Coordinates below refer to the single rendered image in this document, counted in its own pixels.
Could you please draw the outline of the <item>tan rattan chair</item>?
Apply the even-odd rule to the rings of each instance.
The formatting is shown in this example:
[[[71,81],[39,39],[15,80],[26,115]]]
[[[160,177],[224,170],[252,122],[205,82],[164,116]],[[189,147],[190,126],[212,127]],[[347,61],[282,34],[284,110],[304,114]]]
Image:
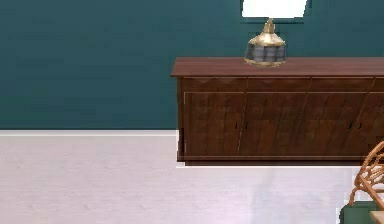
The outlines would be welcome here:
[[[384,224],[384,141],[379,142],[365,158],[354,180],[348,204],[354,204],[357,191],[367,193],[378,207],[371,211],[370,217],[375,224]]]

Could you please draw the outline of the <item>gold and grey table lamp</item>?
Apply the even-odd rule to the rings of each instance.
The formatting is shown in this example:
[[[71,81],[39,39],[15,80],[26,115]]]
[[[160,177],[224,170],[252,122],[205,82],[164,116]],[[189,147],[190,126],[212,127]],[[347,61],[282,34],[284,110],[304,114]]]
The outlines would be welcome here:
[[[276,32],[277,24],[302,24],[311,0],[242,0],[244,23],[262,24],[247,43],[244,61],[253,66],[277,67],[285,63],[287,44]]]

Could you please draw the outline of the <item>dark brown wooden sideboard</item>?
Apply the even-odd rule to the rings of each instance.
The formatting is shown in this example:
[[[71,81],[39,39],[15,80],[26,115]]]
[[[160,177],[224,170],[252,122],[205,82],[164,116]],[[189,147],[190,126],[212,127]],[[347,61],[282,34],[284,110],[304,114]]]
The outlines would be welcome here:
[[[179,57],[178,161],[360,165],[384,141],[384,57]]]

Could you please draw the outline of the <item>green cushion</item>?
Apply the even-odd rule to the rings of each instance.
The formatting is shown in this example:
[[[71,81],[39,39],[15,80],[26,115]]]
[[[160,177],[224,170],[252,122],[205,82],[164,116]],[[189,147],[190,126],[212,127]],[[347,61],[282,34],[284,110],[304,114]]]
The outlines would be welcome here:
[[[339,224],[375,224],[370,216],[371,211],[379,208],[373,201],[356,201],[345,205],[339,214]]]

